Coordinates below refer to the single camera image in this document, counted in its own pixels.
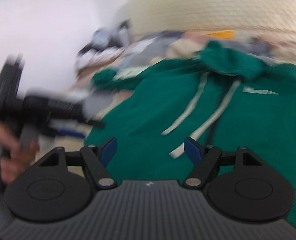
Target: beige headboard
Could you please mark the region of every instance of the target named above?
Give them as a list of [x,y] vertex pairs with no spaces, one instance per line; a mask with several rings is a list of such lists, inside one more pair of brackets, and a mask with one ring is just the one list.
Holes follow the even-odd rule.
[[296,38],[296,0],[129,0],[131,32],[237,30]]

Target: embroidered logo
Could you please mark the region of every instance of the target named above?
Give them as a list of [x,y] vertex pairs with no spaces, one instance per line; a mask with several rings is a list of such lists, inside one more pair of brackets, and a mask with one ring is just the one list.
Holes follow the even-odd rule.
[[263,95],[279,95],[276,92],[272,92],[269,90],[263,90],[263,89],[253,89],[251,87],[244,87],[242,92],[245,93],[255,93],[255,94],[263,94]]

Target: gray ribbed surface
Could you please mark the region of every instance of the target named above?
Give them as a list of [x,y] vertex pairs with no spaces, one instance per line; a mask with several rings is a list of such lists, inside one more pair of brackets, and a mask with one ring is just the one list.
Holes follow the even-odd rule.
[[101,191],[81,213],[53,224],[15,220],[4,240],[294,240],[296,229],[280,220],[246,225],[214,211],[199,191],[177,181],[125,181]]

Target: bed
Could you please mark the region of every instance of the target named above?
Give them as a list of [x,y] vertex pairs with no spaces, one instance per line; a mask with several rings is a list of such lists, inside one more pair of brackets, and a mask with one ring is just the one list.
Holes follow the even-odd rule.
[[[121,71],[120,76],[137,75],[164,59],[193,58],[209,40],[251,54],[268,65],[296,65],[296,0],[129,0],[122,11],[120,21],[130,22],[133,44],[65,95],[84,100],[88,117],[101,119],[112,109],[118,111],[117,106],[133,94],[131,89],[94,90],[95,73],[113,68]],[[86,126],[72,126],[85,134],[90,131]],[[60,138],[54,144],[75,151],[83,140]],[[46,147],[37,158],[45,152]],[[82,175],[81,169],[70,170]],[[291,219],[296,223],[296,214]]]

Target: white drawstring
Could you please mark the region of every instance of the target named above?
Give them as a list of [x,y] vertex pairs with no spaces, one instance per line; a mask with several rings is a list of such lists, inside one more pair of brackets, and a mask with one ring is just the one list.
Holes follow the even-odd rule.
[[167,135],[169,134],[171,131],[173,131],[174,129],[176,129],[182,122],[183,120],[185,120],[191,113],[192,111],[196,108],[196,105],[198,103],[198,100],[202,94],[202,92],[204,91],[204,87],[207,83],[207,77],[208,77],[208,73],[203,73],[200,77],[200,83],[197,89],[196,94],[194,95],[194,97],[190,100],[189,104],[187,105],[185,111],[177,118],[176,121],[174,121],[174,123],[167,128],[166,130],[164,130],[161,134],[162,135]]
[[[206,120],[197,130],[195,130],[190,137],[194,140],[198,140],[200,136],[222,115],[224,110],[227,108],[229,105],[232,96],[234,95],[236,89],[240,85],[240,80],[235,80],[233,84],[231,85],[229,91],[227,92],[226,96],[222,100],[221,104],[219,107],[214,111],[214,113]],[[182,143],[179,147],[174,149],[171,153],[171,157],[174,159],[178,158],[181,154],[184,153],[184,144]]]

